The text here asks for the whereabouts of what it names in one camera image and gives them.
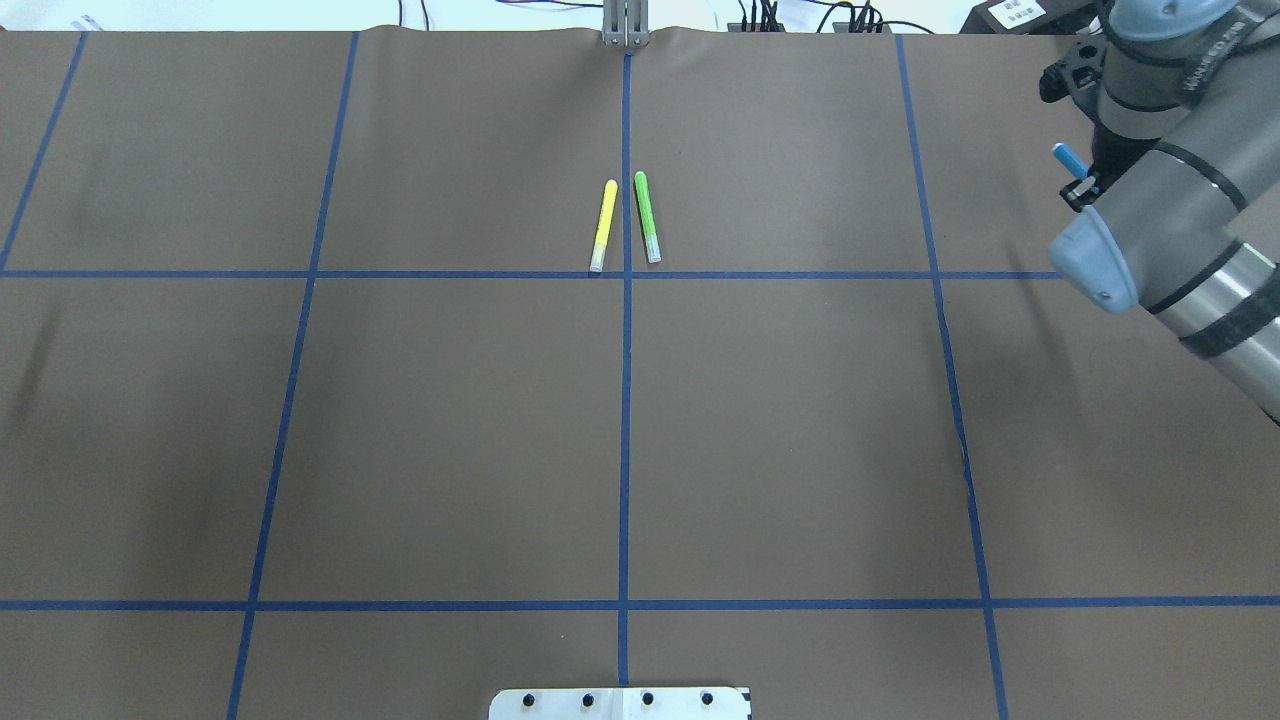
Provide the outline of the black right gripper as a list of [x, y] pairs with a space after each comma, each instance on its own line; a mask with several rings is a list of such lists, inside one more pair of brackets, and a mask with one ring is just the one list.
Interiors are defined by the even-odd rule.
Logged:
[[1061, 200], [1075, 213], [1096, 202], [1119, 181], [1148, 150], [1149, 138], [1128, 138], [1103, 126], [1094, 126], [1091, 136], [1091, 173], [1084, 179], [1074, 179], [1060, 190]]

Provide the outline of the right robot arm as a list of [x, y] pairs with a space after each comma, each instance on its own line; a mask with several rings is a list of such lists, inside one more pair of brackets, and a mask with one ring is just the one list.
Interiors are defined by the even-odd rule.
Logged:
[[1053, 269], [1107, 313], [1142, 307], [1277, 418], [1277, 264], [1230, 222], [1277, 184], [1277, 4], [1100, 1], [1102, 35], [1041, 82], [1091, 119]]

